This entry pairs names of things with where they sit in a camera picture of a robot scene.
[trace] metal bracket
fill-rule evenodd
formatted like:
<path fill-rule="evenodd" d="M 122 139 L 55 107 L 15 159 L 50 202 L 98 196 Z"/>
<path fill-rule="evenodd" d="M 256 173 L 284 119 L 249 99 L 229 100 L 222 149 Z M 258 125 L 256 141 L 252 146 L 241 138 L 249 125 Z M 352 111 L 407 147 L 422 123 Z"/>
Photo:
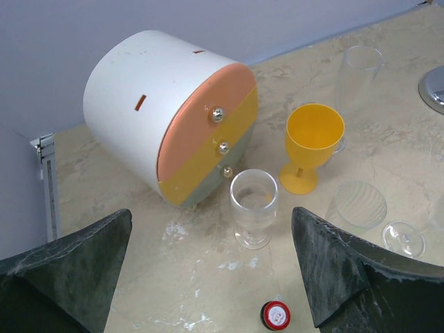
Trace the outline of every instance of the metal bracket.
<path fill-rule="evenodd" d="M 37 158 L 42 164 L 40 177 L 44 183 L 47 242 L 55 241 L 61 238 L 62 230 L 60 227 L 60 210 L 58 204 L 54 133 L 40 137 L 32 141 L 31 144 L 37 149 Z"/>

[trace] table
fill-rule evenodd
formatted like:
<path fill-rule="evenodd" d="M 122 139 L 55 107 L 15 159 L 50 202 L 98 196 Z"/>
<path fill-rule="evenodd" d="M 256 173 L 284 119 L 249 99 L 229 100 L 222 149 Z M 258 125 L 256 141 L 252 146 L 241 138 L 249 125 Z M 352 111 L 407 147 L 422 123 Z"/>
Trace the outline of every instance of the table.
<path fill-rule="evenodd" d="M 240 169 L 258 168 L 278 179 L 288 160 L 284 129 L 290 112 L 308 102 L 333 104 L 334 79 L 350 46 L 377 47 L 385 65 L 369 100 L 345 118 L 347 148 L 319 170 L 306 196 L 280 187 L 280 213 L 270 244 L 241 248 L 233 236 L 228 182 L 197 210 L 172 207 L 108 155 L 85 125 L 55 137 L 64 234 L 120 208 L 133 213 L 133 233 L 105 331 L 268 332 L 262 305 L 283 300 L 292 312 L 288 332 L 316 332 L 291 236 L 291 211 L 303 206 L 324 216 L 337 187 L 359 179 L 374 184 L 388 204 L 386 220 L 359 236 L 382 245 L 392 220 L 423 226 L 444 192 L 444 116 L 418 94 L 418 82 L 444 61 L 444 8 L 422 9 L 261 64 L 257 125 Z M 444 265 L 429 244 L 421 260 Z"/>

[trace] wine glass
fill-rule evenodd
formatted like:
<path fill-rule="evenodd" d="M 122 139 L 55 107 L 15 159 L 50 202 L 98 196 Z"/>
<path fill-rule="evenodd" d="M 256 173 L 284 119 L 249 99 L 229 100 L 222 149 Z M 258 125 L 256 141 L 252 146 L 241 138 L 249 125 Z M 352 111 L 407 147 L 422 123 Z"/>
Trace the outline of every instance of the wine glass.
<path fill-rule="evenodd" d="M 371 184 L 353 180 L 336 191 L 325 214 L 325 220 L 339 228 L 352 225 L 351 233 L 374 228 L 387 215 L 387 203 L 381 192 Z"/>
<path fill-rule="evenodd" d="M 333 154 L 345 130 L 341 115 L 326 105 L 310 103 L 287 120 L 285 150 L 290 163 L 280 172 L 282 186 L 292 194 L 308 194 L 318 184 L 316 168 Z"/>
<path fill-rule="evenodd" d="M 244 248 L 257 250 L 271 240 L 271 224 L 278 210 L 278 185 L 267 172 L 249 169 L 237 174 L 230 186 L 234 236 Z"/>
<path fill-rule="evenodd" d="M 426 249 L 426 230 L 444 232 L 444 194 L 435 202 L 425 227 L 418 229 L 406 221 L 392 221 L 382 230 L 382 241 L 386 249 L 418 259 Z"/>
<path fill-rule="evenodd" d="M 381 52 L 370 46 L 357 45 L 345 51 L 334 85 L 334 104 L 341 116 L 364 102 L 382 63 Z M 343 137 L 333 154 L 342 151 L 345 145 Z"/>

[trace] beige stone surface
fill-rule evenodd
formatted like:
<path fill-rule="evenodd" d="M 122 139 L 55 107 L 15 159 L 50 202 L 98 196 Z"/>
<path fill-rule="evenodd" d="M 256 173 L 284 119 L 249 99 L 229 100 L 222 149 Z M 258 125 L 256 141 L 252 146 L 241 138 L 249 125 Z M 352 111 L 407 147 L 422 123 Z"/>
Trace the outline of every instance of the beige stone surface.
<path fill-rule="evenodd" d="M 311 194 L 294 196 L 280 187 L 273 238 L 258 251 L 234 239 L 228 183 L 195 211 L 172 207 L 108 155 L 85 125 L 56 135 L 64 234 L 120 208 L 133 213 L 107 333 L 268 332 L 259 311 L 275 298 L 292 312 L 288 332 L 316 332 L 291 236 L 291 211 L 303 206 L 324 216 L 337 187 L 348 180 L 375 185 L 388 205 L 386 220 L 360 237 L 381 246 L 389 221 L 426 224 L 444 192 L 444 116 L 418 95 L 422 75 L 444 65 L 444 9 L 438 6 L 254 66 L 259 118 L 239 169 L 263 169 L 278 178 L 288 160 L 287 117 L 304 103 L 333 105 L 341 57 L 356 44 L 377 47 L 385 65 L 368 100 L 345 117 L 347 148 L 319 170 Z M 444 265 L 443 237 L 426 232 L 421 260 Z"/>

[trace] gray wall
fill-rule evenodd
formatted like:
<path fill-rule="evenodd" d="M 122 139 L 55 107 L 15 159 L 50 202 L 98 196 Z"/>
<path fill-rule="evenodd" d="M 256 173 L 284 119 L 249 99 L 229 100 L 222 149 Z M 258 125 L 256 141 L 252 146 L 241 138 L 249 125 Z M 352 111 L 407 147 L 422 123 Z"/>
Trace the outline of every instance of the gray wall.
<path fill-rule="evenodd" d="M 94 65 L 142 30 L 252 64 L 418 2 L 1 0 L 0 119 L 30 140 L 83 122 L 83 89 Z"/>
<path fill-rule="evenodd" d="M 0 260 L 46 243 L 36 150 L 0 120 Z"/>

